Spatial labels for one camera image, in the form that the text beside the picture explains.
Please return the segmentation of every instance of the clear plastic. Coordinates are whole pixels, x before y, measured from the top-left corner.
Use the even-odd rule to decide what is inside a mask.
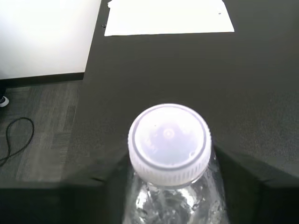
[[[128,135],[132,163],[124,224],[219,224],[223,184],[208,125],[194,110],[143,111]]]
[[[213,150],[204,174],[179,188],[155,186],[132,170],[123,224],[220,224],[223,219],[224,189]]]

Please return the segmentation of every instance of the dark tabletop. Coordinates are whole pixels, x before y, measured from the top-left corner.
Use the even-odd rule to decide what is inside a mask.
[[[160,103],[196,110],[225,150],[299,176],[298,0],[224,0],[234,33],[105,37],[109,1],[100,7],[65,178],[105,179],[128,151],[135,117]]]

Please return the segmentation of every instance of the baseboard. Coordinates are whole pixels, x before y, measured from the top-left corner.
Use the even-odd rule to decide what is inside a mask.
[[[0,80],[7,88],[82,80],[84,72]]]

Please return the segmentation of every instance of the black cable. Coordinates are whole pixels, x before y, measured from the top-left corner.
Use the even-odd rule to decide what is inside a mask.
[[[12,153],[12,154],[11,154],[11,143],[10,143],[10,141],[9,141],[8,131],[9,131],[10,127],[11,127],[15,122],[17,122],[17,121],[19,121],[19,120],[22,120],[22,119],[30,121],[31,126],[32,126],[31,136],[30,136],[30,138],[28,139],[27,143],[26,143],[21,149],[19,149],[19,150],[16,151],[15,153]],[[4,157],[4,158],[0,158],[0,162],[3,161],[2,163],[0,163],[0,167],[3,167],[4,164],[8,161],[9,158],[11,158],[11,157],[14,156],[14,155],[17,155],[18,153],[22,152],[24,149],[27,148],[27,146],[30,144],[30,142],[31,142],[31,140],[32,140],[32,138],[33,138],[33,135],[34,135],[34,128],[35,128],[35,127],[34,127],[34,123],[33,123],[33,121],[32,121],[30,118],[18,118],[18,119],[15,119],[15,120],[13,120],[12,122],[9,123],[9,125],[7,126],[6,131],[5,131],[6,142],[7,142],[7,155],[6,155],[6,157]]]

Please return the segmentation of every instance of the white wall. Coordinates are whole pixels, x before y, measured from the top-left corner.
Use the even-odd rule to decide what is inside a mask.
[[[84,72],[101,0],[0,0],[0,79]]]

